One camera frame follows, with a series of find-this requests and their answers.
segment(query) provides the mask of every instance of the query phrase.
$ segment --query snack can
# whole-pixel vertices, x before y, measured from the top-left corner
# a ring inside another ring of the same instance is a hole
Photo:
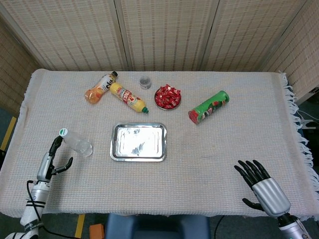
[[[229,102],[229,96],[226,92],[220,91],[212,96],[199,106],[193,108],[188,112],[188,116],[195,124],[198,124],[207,116],[211,115],[218,108],[226,105]]]

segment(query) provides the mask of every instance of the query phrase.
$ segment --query blue chair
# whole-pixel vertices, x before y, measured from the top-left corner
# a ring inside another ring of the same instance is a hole
[[[200,215],[109,214],[105,239],[210,239],[209,218]]]

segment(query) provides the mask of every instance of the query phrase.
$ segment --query green bottle cap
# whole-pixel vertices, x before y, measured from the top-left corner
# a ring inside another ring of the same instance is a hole
[[[149,110],[148,110],[148,108],[144,107],[144,108],[142,109],[142,112],[143,112],[143,113],[148,113]]]

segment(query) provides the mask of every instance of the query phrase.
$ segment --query red candy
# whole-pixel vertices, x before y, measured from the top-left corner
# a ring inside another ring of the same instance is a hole
[[[159,107],[167,110],[171,110],[177,107],[180,103],[180,100],[180,90],[177,90],[168,84],[166,84],[166,86],[160,87],[155,94],[156,104]]]

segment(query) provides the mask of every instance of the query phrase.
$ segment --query orange juice bottle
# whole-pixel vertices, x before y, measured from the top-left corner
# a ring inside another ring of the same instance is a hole
[[[117,76],[118,73],[115,71],[113,71],[111,74],[104,75],[95,87],[85,92],[85,99],[91,104],[98,103],[102,95],[110,89],[110,86],[114,82],[116,82]]]
[[[115,95],[136,112],[149,112],[144,101],[133,95],[132,92],[123,88],[123,86],[121,86],[119,83],[113,83],[110,87],[110,91],[113,95]]]

